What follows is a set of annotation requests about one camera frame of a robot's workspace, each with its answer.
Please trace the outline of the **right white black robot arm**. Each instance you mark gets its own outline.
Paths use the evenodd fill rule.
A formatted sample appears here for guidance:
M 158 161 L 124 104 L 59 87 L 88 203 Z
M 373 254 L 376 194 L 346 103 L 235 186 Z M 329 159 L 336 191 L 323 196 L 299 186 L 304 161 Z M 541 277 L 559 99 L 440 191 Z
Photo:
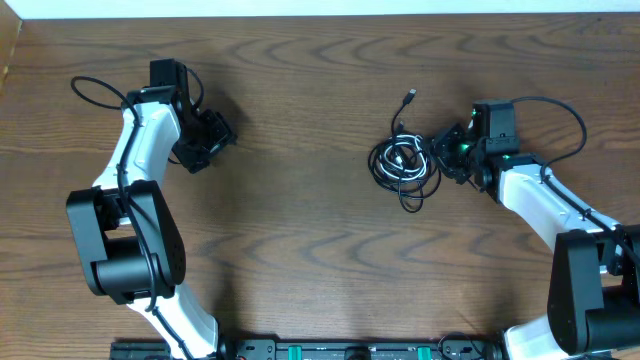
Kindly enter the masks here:
M 546 313 L 503 332 L 506 358 L 571 359 L 638 346 L 638 226 L 593 210 L 547 163 L 520 152 L 513 133 L 492 137 L 455 125 L 427 151 L 445 176 L 477 185 L 553 253 Z

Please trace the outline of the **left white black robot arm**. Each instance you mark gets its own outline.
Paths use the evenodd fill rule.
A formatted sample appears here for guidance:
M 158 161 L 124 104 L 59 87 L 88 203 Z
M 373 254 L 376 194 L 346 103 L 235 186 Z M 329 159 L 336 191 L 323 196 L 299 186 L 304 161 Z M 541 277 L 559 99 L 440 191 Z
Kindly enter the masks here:
M 87 285 L 149 321 L 171 358 L 233 359 L 235 344 L 185 281 L 184 243 L 161 186 L 172 156 L 195 173 L 237 136 L 175 86 L 132 91 L 119 109 L 123 129 L 109 163 L 66 202 Z

